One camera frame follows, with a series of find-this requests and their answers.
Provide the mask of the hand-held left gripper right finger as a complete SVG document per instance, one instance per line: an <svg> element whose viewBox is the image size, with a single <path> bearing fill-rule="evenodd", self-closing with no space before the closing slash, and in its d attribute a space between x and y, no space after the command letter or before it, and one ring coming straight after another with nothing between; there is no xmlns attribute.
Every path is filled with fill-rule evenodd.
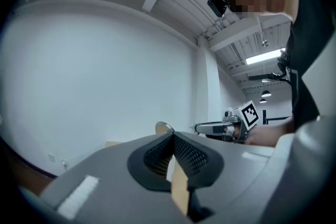
<svg viewBox="0 0 336 224"><path fill-rule="evenodd" d="M275 148L174 132L174 153L187 175L192 223L260 223L271 195L261 176Z"/></svg>

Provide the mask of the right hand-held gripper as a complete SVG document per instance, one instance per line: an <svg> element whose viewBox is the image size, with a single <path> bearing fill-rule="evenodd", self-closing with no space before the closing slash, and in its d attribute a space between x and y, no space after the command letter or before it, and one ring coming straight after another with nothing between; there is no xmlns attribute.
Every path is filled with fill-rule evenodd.
<svg viewBox="0 0 336 224"><path fill-rule="evenodd" d="M249 131L259 120L253 101L247 101L224 113L223 122L207 122L195 125L195 132L210 136L224 136L224 141L244 143Z"/></svg>

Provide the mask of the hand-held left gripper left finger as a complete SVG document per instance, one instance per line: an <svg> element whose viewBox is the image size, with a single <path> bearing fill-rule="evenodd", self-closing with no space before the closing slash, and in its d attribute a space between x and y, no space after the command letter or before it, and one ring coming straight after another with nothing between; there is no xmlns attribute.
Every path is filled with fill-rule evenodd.
<svg viewBox="0 0 336 224"><path fill-rule="evenodd" d="M131 153L157 137L145 136L93 153L49 184L41 200L57 209L89 175L99 183L78 211L75 223L189 223L170 193L143 188L128 171Z"/></svg>

